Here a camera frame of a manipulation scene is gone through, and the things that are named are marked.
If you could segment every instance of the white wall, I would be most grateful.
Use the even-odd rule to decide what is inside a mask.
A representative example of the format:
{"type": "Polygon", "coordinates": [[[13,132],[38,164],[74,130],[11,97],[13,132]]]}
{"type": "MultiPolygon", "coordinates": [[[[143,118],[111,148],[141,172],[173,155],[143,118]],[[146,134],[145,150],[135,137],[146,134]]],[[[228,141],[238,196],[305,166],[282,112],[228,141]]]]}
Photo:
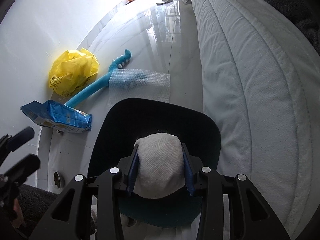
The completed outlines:
{"type": "MultiPolygon", "coordinates": [[[[48,71],[65,50],[76,49],[89,31],[122,0],[16,0],[0,24],[0,136],[32,126],[35,138],[11,153],[5,172],[36,154],[39,126],[20,106],[50,99],[48,71]]],[[[36,177],[28,180],[36,184],[36,177]]]]}

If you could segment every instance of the blue gripper pad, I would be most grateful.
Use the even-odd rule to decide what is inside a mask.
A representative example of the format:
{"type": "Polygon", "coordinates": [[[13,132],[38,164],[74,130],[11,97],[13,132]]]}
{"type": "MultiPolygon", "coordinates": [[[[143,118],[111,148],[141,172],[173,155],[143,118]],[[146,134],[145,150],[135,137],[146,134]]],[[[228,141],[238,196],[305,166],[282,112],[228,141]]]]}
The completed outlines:
{"type": "Polygon", "coordinates": [[[138,167],[139,167],[139,155],[138,151],[134,154],[131,167],[128,173],[128,185],[127,185],[127,192],[131,193],[134,190],[134,185],[136,183],[136,178],[138,174],[138,167]]]}
{"type": "Polygon", "coordinates": [[[184,179],[186,181],[186,187],[188,192],[190,193],[190,196],[193,196],[193,194],[196,191],[195,186],[193,185],[193,173],[183,148],[182,148],[182,152],[183,152],[183,162],[184,162],[184,179]]]}

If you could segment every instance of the yellow plastic bag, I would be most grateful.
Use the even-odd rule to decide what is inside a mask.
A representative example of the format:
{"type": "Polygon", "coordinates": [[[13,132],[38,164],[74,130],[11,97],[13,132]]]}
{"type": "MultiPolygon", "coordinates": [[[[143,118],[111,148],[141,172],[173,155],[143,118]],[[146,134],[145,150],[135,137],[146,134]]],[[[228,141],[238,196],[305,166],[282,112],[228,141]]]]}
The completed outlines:
{"type": "Polygon", "coordinates": [[[88,50],[67,50],[49,71],[49,87],[57,94],[69,97],[73,92],[82,90],[98,69],[97,58],[88,50]]]}

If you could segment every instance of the bubble wrap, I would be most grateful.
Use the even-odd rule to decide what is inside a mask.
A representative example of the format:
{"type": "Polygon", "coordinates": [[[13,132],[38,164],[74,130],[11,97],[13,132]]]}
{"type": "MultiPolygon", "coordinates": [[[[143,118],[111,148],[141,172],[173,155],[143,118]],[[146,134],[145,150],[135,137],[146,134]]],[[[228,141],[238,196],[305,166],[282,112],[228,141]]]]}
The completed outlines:
{"type": "Polygon", "coordinates": [[[169,102],[170,75],[143,69],[118,69],[109,81],[107,109],[126,98],[169,102]]]}

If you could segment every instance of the human hand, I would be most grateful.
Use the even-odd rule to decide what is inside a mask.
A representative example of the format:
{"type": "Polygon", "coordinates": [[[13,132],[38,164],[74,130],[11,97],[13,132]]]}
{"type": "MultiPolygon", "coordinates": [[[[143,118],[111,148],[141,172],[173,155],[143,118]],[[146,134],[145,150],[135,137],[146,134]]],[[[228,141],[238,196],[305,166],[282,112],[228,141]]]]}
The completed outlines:
{"type": "Polygon", "coordinates": [[[21,210],[21,207],[19,205],[18,199],[14,200],[13,210],[17,213],[17,218],[12,221],[12,223],[11,223],[12,226],[14,228],[19,228],[21,225],[26,227],[26,223],[23,221],[22,210],[21,210]]]}

